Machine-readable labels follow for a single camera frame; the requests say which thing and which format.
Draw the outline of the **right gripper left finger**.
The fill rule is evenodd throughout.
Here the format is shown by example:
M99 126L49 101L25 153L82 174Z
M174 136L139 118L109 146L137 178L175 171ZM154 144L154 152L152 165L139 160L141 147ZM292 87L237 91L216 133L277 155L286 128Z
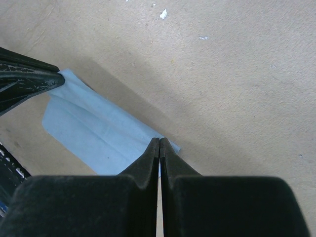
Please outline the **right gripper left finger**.
M154 237L159 139L114 176L33 176L15 191L3 237Z

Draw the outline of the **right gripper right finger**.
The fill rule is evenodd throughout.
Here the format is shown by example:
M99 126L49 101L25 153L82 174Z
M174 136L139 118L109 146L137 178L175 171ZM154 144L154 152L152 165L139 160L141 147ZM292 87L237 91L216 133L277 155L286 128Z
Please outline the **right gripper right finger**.
M203 176L163 138L163 233L166 237L308 237L289 185L269 176Z

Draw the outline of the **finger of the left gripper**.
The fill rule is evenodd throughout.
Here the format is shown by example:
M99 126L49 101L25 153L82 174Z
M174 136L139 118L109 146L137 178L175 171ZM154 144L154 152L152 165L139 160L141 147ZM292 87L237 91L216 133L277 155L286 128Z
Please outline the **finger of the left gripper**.
M57 72L1 63L0 65L0 114L17 107L26 100L53 90L65 83Z
M28 66L32 68L42 69L50 72L59 72L57 66L42 62L37 59L30 58L28 56L18 54L16 52L0 48L0 60L9 64L17 64L20 66Z

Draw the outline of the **blue cleaning cloth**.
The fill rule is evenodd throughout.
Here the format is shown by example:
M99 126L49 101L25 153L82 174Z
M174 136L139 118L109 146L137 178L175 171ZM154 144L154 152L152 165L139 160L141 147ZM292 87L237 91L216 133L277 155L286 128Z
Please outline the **blue cleaning cloth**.
M89 88L71 70L49 91L44 129L95 173L117 175L163 136Z

